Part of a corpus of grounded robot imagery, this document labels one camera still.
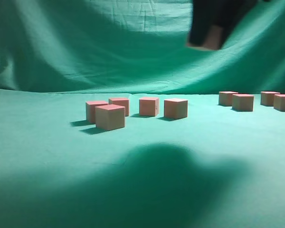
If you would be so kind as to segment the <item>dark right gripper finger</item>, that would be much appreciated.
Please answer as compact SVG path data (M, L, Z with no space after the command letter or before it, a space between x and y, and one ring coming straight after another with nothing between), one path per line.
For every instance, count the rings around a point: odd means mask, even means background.
M215 20L215 26L220 29L219 48L222 48L237 24L253 7L253 0L225 0L223 2Z
M201 47L206 41L211 24L216 17L218 2L216 0L193 0L192 21L188 34L188 45Z

